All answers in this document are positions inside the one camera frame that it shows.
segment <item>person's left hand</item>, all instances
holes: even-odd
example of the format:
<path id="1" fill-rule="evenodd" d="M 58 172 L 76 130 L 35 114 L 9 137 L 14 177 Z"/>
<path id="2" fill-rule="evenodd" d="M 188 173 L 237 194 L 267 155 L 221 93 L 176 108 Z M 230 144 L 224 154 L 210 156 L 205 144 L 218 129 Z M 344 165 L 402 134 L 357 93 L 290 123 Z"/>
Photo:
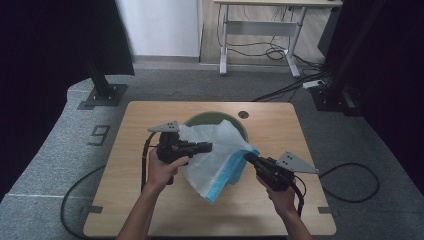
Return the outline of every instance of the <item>person's left hand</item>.
<path id="1" fill-rule="evenodd" d="M 171 164 L 166 164 L 159 160 L 156 150 L 154 148 L 149 152 L 149 173 L 146 184 L 161 192 L 165 189 L 171 176 L 175 176 L 178 173 L 178 168 L 186 164 L 189 158 L 182 157 Z"/>

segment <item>white wall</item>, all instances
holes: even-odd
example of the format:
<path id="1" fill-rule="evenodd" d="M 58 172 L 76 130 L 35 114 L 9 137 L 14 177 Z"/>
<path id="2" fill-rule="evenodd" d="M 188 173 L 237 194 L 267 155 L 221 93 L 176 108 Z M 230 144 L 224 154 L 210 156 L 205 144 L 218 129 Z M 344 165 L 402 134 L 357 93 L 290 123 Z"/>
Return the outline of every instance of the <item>white wall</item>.
<path id="1" fill-rule="evenodd" d="M 116 0 L 135 56 L 200 56 L 202 0 Z"/>

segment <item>person's left arm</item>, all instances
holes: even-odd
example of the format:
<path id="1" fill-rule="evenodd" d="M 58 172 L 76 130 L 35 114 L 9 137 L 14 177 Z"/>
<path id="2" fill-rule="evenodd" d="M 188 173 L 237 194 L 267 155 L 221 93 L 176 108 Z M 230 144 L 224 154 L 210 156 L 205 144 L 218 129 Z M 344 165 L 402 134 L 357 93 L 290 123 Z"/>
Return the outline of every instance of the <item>person's left arm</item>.
<path id="1" fill-rule="evenodd" d="M 178 167 L 187 162 L 188 157 L 182 157 L 171 164 L 166 164 L 158 159 L 156 148 L 149 152 L 146 185 L 116 239 L 147 239 L 159 194 L 165 189 L 169 178 L 178 173 Z"/>

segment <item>green bowl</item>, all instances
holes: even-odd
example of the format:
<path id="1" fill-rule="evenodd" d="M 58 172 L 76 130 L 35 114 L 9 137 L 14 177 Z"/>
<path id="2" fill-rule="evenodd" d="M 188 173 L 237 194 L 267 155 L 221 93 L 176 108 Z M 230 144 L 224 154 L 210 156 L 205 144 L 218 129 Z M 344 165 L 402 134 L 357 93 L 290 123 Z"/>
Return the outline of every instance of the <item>green bowl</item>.
<path id="1" fill-rule="evenodd" d="M 203 112 L 194 115 L 190 119 L 188 119 L 184 124 L 188 127 L 196 126 L 196 125 L 218 125 L 222 122 L 222 120 L 228 120 L 233 124 L 233 126 L 240 132 L 244 141 L 248 141 L 247 131 L 244 128 L 243 124 L 233 116 L 223 113 L 223 112 Z"/>

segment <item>wooden table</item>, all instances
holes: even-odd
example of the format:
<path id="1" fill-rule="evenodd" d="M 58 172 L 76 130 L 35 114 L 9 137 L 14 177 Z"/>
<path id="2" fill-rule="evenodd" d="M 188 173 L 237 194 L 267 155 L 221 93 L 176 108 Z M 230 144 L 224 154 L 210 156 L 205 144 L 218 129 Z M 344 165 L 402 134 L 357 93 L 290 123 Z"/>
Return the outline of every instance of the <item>wooden table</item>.
<path id="1" fill-rule="evenodd" d="M 313 166 L 293 106 L 289 103 L 248 102 L 131 102 L 122 120 L 109 161 L 93 201 L 101 213 L 89 213 L 87 236 L 116 236 L 140 194 L 141 154 L 148 127 L 173 120 L 183 124 L 191 116 L 220 111 L 244 125 L 249 143 L 261 156 L 278 159 L 290 150 Z M 238 117 L 246 111 L 249 117 Z M 158 142 L 158 135 L 151 144 Z M 297 174 L 307 186 L 302 219 L 313 235 L 332 235 L 336 226 L 317 175 Z M 255 178 L 251 164 L 236 185 L 227 185 L 214 205 L 191 187 L 183 174 L 175 177 L 159 197 L 151 236 L 266 236 L 287 235 L 265 188 Z"/>
<path id="2" fill-rule="evenodd" d="M 303 26 L 306 10 L 309 7 L 331 8 L 341 7 L 341 0 L 214 0 L 214 3 L 226 5 L 222 23 L 222 48 L 219 72 L 227 74 L 227 35 L 261 35 L 261 36 L 285 36 L 293 37 L 289 49 L 285 50 L 285 58 L 289 64 L 293 77 L 300 77 L 299 70 L 293 58 L 294 49 Z M 228 13 L 231 5 L 252 6 L 289 6 L 301 7 L 302 11 L 297 22 L 254 22 L 229 20 Z"/>

